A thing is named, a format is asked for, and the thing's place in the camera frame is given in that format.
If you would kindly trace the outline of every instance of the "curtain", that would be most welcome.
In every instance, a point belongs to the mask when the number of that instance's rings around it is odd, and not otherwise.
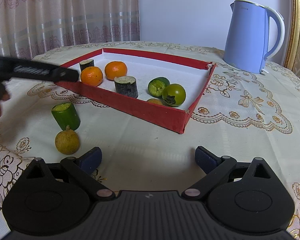
[[[138,0],[0,0],[0,55],[140,40]]]

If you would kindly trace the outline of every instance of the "tangerine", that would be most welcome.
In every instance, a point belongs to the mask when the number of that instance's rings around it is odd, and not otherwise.
[[[149,100],[147,100],[147,102],[163,106],[163,103],[159,99],[156,99],[156,98],[150,98]]]
[[[80,78],[82,83],[97,87],[102,82],[103,73],[98,67],[87,67],[81,71]]]
[[[122,61],[112,61],[109,62],[105,67],[105,74],[107,79],[114,80],[116,77],[126,76],[128,73],[128,68]]]

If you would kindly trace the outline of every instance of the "white wall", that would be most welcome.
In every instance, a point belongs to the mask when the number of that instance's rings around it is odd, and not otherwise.
[[[234,0],[139,0],[141,40],[173,42],[224,49]],[[286,39],[273,60],[285,56],[290,29],[291,0],[249,0],[279,11],[286,25]],[[270,22],[269,47],[275,43],[277,28]]]

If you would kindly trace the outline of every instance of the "green cucumber piece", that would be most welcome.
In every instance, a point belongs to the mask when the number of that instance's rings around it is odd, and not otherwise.
[[[170,85],[170,82],[167,78],[157,77],[149,82],[148,91],[153,97],[160,98],[162,96],[162,91],[168,85]]]
[[[70,129],[73,131],[77,130],[80,126],[80,118],[71,102],[54,106],[51,109],[51,113],[63,131],[66,130],[67,125],[69,125]]]

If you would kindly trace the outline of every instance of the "metal rivet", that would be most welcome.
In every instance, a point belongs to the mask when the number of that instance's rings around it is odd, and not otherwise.
[[[188,188],[185,190],[185,194],[189,197],[197,197],[200,195],[200,190],[196,188]]]
[[[97,191],[97,195],[99,196],[99,197],[110,197],[111,195],[112,195],[112,191],[111,190],[109,190],[109,189],[107,189],[107,188],[104,188],[104,189],[99,189],[98,191]]]

